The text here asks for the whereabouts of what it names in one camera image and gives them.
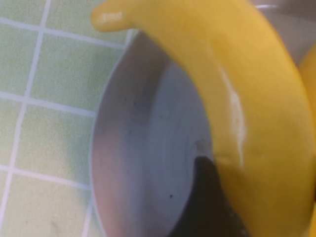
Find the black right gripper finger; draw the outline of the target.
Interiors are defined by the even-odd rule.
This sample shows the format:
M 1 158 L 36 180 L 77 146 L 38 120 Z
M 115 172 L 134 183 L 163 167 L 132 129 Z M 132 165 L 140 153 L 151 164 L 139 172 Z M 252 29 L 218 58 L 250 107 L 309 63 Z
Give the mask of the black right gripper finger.
M 208 157 L 196 157 L 193 187 L 171 237 L 245 237 L 247 230 L 230 207 L 217 169 Z

